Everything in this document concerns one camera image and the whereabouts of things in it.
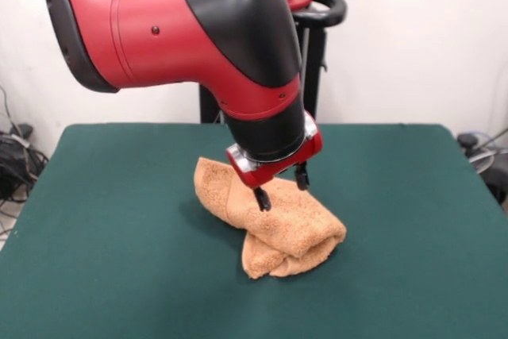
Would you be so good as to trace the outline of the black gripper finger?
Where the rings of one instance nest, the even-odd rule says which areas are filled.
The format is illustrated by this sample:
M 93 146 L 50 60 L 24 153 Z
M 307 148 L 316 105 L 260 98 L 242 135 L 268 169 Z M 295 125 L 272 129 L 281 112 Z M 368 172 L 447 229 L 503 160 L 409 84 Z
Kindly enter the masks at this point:
M 310 180 L 307 171 L 307 162 L 301 162 L 294 166 L 294 176 L 297 187 L 300 191 L 306 191 L 310 187 Z
M 271 209 L 271 200 L 269 199 L 267 192 L 261 187 L 257 187 L 253 190 L 253 193 L 260 211 L 269 211 Z

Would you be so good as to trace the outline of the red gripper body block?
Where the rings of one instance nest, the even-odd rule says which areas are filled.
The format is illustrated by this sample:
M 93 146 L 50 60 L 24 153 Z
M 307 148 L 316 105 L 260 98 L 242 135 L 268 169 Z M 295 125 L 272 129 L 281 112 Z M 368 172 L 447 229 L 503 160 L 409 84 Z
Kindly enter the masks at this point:
M 303 143 L 296 152 L 281 160 L 272 162 L 255 161 L 250 159 L 238 144 L 233 144 L 226 149 L 229 163 L 245 186 L 251 189 L 262 187 L 279 173 L 292 166 L 303 164 L 322 150 L 323 139 L 317 123 L 310 114 L 304 114 L 304 116 Z

